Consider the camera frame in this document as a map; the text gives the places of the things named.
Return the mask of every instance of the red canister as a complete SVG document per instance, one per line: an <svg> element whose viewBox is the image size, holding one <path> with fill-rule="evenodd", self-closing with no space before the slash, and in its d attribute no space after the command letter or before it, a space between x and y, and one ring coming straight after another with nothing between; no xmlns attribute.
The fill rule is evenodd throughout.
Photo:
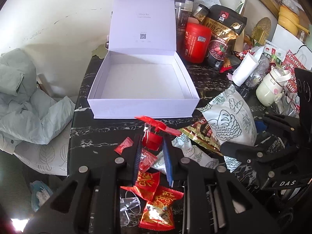
<svg viewBox="0 0 312 234"><path fill-rule="evenodd" d="M192 63L202 63L208 49L210 38L211 30L208 27L188 23L182 49L184 59Z"/></svg>

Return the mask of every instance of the box lid flap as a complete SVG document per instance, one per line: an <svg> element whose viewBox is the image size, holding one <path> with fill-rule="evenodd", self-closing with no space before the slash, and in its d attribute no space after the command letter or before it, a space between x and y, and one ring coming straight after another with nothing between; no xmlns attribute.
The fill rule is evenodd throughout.
<svg viewBox="0 0 312 234"><path fill-rule="evenodd" d="M109 50L176 50L174 0L114 0Z"/></svg>

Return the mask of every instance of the lavender box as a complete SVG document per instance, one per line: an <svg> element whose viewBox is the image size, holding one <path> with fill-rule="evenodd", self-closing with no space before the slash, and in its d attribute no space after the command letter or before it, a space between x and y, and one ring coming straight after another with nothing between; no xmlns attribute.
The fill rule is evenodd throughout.
<svg viewBox="0 0 312 234"><path fill-rule="evenodd" d="M95 119L191 117L199 96L176 52L174 0L114 0L88 102Z"/></svg>

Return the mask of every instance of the marble surface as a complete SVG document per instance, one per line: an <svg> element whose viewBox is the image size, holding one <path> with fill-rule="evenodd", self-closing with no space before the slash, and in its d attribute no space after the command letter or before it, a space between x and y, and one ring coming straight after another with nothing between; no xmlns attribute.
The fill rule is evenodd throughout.
<svg viewBox="0 0 312 234"><path fill-rule="evenodd" d="M113 161L117 154L114 148L119 145L127 136L134 138L136 133L142 133L143 122L139 120L122 119L93 119L93 113L87 101L89 91L95 79L96 73L102 63L102 59L93 56L82 81L80 93L74 112L71 128L70 148L68 153L68 174L71 175L82 165L88 167L102 166L106 162ZM202 65L187 64L186 68L194 82L194 85L201 98L197 107L205 106L212 98L227 89L231 82L225 73L220 74L213 68ZM267 108L264 107L251 94L245 98L254 118L263 116ZM181 119L162 119L167 125L173 128L182 128L197 121L202 114L195 110L193 117ZM256 144L262 141L268 148L274 151L281 147L277 138L262 133L258 135ZM250 166L241 164L234 175L259 201L264 201L267 196L255 184L255 172ZM171 233L179 233L182 229L183 202L176 201L173 207L175 229ZM122 228L123 233L156 233L155 231L140 229L136 225L141 215L130 214L130 224Z"/></svg>

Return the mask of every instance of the yellow pot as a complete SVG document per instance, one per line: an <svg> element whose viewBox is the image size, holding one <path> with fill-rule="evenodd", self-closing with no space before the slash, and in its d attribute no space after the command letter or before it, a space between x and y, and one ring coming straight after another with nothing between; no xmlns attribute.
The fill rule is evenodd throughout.
<svg viewBox="0 0 312 234"><path fill-rule="evenodd" d="M297 16L297 14L292 12L286 6L282 5L280 7L280 12L278 13L278 15L278 24L291 32L292 35L297 36L298 28L310 35L308 29L305 29L303 26L299 25L299 17Z"/></svg>

